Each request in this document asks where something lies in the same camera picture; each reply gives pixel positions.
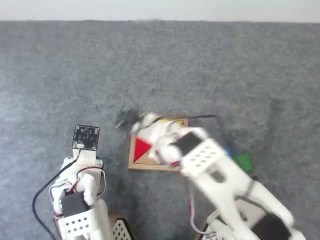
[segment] black cable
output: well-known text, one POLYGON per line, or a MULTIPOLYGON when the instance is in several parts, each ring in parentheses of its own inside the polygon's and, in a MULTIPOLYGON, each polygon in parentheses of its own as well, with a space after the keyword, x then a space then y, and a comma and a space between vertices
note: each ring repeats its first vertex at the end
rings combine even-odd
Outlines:
POLYGON ((57 239, 54 236, 54 234, 50 231, 50 229, 45 225, 45 223, 38 216, 37 211, 36 211, 36 200, 39 197, 39 195, 43 192, 43 190, 45 190, 57 177, 59 177, 59 175, 64 170, 70 168, 71 165, 74 164, 78 160, 80 152, 81 152, 81 149, 79 149, 79 153, 76 156, 75 160, 73 160, 72 162, 70 162, 67 165, 65 165, 56 175, 54 175, 53 178, 51 178, 45 185, 43 185, 43 187, 41 187, 40 190, 36 192, 36 194, 34 195, 33 200, 32 200, 32 212, 33 212, 33 215, 34 215, 35 219, 40 223, 40 225, 44 228, 44 230, 46 230, 46 232, 50 235, 52 240, 57 240, 57 239))
POLYGON ((198 115, 198 116, 185 116, 186 119, 206 119, 206 118, 215 118, 217 115, 198 115))

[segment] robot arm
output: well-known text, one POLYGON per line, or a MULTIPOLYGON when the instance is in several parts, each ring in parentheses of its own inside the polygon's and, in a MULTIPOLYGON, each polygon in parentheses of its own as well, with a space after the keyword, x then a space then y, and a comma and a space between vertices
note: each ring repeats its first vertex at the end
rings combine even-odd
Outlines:
POLYGON ((293 229, 291 213, 239 168, 203 128, 157 122, 158 118, 146 114, 132 132, 153 146, 150 155, 156 161, 179 163, 181 173, 216 207, 215 217, 208 219, 213 230, 228 240, 305 239, 293 229))
POLYGON ((106 188, 103 162, 97 159, 99 128, 77 125, 73 138, 73 158, 66 157, 64 170, 49 188, 54 218, 63 240, 112 240, 106 203, 100 196, 106 188), (104 188, 98 192, 101 177, 104 188))

